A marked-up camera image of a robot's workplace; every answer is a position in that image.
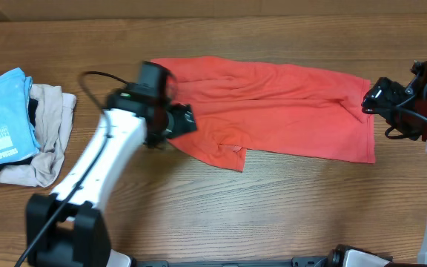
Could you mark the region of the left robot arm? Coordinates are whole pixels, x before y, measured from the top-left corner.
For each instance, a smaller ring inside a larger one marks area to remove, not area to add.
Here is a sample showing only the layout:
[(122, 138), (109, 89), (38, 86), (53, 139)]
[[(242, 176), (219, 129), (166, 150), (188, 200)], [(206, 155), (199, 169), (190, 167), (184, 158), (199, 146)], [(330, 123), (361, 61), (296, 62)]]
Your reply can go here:
[(164, 93), (118, 90), (107, 98), (92, 140), (70, 173), (47, 196), (34, 194), (26, 216), (30, 266), (134, 266), (112, 248), (103, 212), (119, 176), (142, 146), (196, 130), (190, 105)]

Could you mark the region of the red t-shirt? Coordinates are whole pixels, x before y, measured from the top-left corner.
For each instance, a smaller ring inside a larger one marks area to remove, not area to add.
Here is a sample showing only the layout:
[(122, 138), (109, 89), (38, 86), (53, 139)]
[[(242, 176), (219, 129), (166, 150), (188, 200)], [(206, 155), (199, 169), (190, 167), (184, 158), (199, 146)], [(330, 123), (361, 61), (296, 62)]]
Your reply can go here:
[(197, 129), (174, 147), (242, 171), (249, 150), (373, 163), (374, 119), (361, 108), (367, 79), (312, 67), (213, 56), (160, 58)]

